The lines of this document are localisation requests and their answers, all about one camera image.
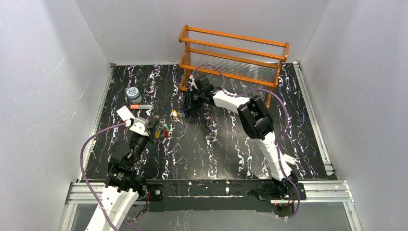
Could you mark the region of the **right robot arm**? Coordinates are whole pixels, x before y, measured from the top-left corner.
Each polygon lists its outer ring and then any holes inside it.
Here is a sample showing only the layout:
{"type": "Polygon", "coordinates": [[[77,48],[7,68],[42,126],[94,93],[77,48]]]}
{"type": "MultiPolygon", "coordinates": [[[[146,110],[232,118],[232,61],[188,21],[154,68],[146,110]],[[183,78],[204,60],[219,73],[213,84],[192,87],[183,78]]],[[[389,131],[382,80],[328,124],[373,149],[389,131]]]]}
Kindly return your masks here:
{"type": "Polygon", "coordinates": [[[293,194],[298,196],[298,179],[291,168],[295,160],[280,151],[272,115],[262,99],[259,96],[248,98],[214,87],[205,75],[190,77],[187,82],[189,88],[184,94],[182,110],[193,110],[209,104],[236,113],[246,135],[255,140],[268,162],[275,184],[273,195],[280,198],[293,194]]]}

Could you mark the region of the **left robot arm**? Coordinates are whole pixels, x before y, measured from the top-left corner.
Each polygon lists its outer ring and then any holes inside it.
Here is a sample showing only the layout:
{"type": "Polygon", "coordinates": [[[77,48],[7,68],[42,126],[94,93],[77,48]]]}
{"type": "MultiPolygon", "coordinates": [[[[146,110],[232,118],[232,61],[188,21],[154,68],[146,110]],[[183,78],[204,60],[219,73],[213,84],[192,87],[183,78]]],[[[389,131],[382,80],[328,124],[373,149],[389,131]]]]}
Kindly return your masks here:
{"type": "Polygon", "coordinates": [[[111,146],[108,173],[101,196],[92,188],[87,177],[83,177],[98,203],[86,227],[88,231],[117,231],[126,221],[133,203],[141,194],[147,195],[147,191],[143,189],[145,179],[137,173],[136,166],[147,144],[157,139],[155,133],[159,122],[159,116],[149,120],[130,117],[115,125],[116,128],[128,128],[131,137],[111,146]]]}

